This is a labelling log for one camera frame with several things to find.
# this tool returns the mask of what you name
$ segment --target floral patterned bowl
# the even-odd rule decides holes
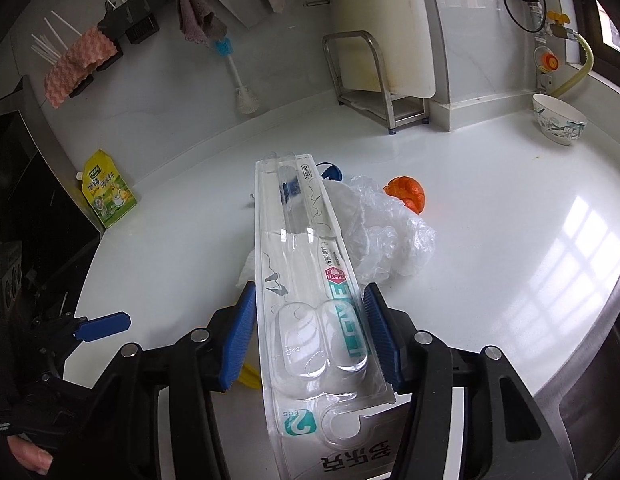
[[[581,137],[588,124],[586,116],[560,99],[544,94],[534,94],[532,103],[541,131],[554,142],[569,145]]]

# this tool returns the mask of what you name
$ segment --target window frame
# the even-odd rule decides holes
[[[577,30],[587,40],[594,54],[594,72],[620,86],[620,52],[603,42],[603,33],[597,8],[597,0],[572,0]],[[579,47],[581,64],[586,53]]]

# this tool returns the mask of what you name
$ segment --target white cutting board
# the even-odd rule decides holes
[[[366,30],[381,46],[390,91],[414,97],[435,92],[424,0],[331,0],[335,32]],[[379,91],[372,53],[360,38],[336,40],[343,86]]]

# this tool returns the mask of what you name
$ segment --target finger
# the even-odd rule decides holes
[[[46,450],[16,435],[8,436],[8,446],[10,446],[10,451],[23,467],[42,475],[47,474],[52,464],[52,455]]]

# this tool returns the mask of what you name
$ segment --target purple towel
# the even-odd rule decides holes
[[[215,16],[207,0],[177,0],[179,27],[187,41],[214,46],[227,32],[227,26]]]

